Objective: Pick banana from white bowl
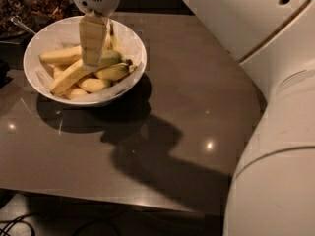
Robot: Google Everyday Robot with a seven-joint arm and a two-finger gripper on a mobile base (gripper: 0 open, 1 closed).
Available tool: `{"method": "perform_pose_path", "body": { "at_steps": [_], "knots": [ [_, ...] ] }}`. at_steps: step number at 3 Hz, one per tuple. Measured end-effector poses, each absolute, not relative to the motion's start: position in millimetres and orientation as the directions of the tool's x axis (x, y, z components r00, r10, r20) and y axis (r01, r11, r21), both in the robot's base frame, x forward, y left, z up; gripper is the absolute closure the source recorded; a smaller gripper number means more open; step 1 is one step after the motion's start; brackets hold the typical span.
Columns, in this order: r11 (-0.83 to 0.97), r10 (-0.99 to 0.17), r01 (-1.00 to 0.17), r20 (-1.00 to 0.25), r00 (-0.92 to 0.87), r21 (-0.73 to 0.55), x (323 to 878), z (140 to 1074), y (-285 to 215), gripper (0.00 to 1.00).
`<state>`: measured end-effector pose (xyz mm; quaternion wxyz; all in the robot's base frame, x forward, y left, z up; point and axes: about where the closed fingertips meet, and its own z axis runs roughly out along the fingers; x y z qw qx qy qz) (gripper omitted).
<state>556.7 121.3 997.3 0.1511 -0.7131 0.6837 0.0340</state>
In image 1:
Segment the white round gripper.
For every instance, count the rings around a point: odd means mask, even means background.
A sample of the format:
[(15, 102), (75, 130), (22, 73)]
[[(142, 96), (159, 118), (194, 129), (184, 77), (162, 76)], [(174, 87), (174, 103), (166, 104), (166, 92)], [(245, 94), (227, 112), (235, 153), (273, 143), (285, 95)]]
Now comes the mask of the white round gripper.
[(119, 6), (120, 0), (73, 0), (85, 13), (79, 21), (83, 68), (89, 72), (98, 69), (107, 34), (107, 18)]

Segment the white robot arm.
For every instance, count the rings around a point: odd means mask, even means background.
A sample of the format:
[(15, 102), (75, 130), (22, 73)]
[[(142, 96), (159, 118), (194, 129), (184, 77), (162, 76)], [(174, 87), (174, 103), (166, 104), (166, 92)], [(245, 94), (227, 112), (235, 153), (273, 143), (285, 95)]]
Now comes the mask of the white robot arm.
[(223, 236), (314, 236), (314, 0), (183, 0), (267, 100)]

